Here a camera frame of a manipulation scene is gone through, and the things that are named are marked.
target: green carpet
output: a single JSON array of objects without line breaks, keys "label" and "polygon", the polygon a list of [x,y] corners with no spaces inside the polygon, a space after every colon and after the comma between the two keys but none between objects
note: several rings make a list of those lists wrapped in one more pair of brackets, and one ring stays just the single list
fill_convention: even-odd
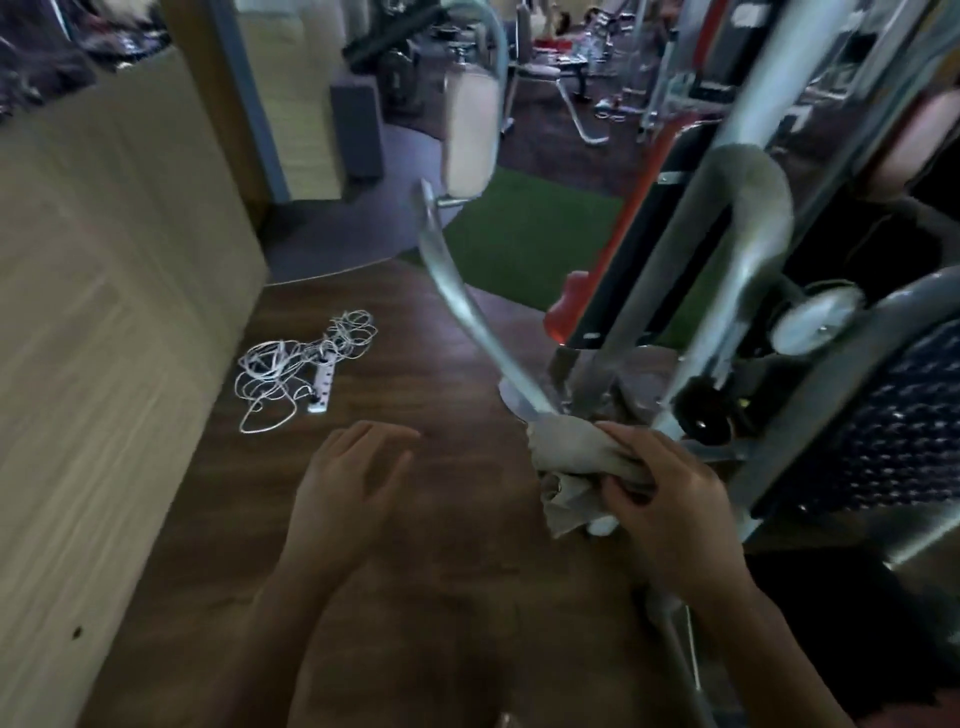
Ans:
[{"label": "green carpet", "polygon": [[618,199],[497,167],[444,236],[466,283],[545,311],[566,274],[593,267],[619,209]]}]

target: right hand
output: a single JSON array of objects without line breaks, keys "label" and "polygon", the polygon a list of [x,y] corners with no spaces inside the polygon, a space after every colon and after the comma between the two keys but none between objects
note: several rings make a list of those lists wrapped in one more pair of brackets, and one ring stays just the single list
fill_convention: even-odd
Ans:
[{"label": "right hand", "polygon": [[597,426],[644,462],[656,482],[651,501],[639,505],[618,478],[605,475],[603,499],[643,550],[658,586],[694,611],[749,597],[756,587],[716,473],[655,430]]}]

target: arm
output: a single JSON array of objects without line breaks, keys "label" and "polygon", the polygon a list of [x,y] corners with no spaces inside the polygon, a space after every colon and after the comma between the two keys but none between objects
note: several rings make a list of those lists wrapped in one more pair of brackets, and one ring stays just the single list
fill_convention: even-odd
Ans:
[{"label": "arm", "polygon": [[606,476],[604,501],[643,550],[658,586],[685,601],[716,642],[750,724],[852,728],[747,570],[723,482],[659,432],[599,426],[646,463],[657,483],[641,505]]},{"label": "arm", "polygon": [[286,725],[317,620],[379,535],[413,460],[408,448],[419,437],[407,427],[357,423],[332,432],[314,454],[279,562],[204,726]]}]

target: gray towel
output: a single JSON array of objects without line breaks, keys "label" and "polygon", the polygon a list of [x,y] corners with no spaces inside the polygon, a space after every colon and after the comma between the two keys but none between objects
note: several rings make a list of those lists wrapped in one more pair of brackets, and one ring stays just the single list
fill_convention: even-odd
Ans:
[{"label": "gray towel", "polygon": [[633,493],[653,491],[646,466],[586,420],[543,415],[527,427],[527,438],[534,468],[545,473],[540,499],[554,538],[610,516],[600,498],[600,473],[617,475]]}]

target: brown floor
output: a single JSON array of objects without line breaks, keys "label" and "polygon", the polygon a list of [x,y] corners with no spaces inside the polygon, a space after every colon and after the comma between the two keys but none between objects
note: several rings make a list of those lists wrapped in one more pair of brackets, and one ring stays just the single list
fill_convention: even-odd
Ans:
[{"label": "brown floor", "polygon": [[[545,359],[541,314],[479,300],[523,358]],[[81,725],[171,728],[196,716],[279,553],[310,452],[362,418],[425,437],[382,544],[320,623],[296,725],[490,728],[504,710],[533,728],[686,725],[634,613],[626,544],[550,540],[522,426],[422,271],[388,261],[268,288],[244,346],[315,338],[357,307],[380,333],[338,369],[325,416],[240,435],[228,382]]]}]

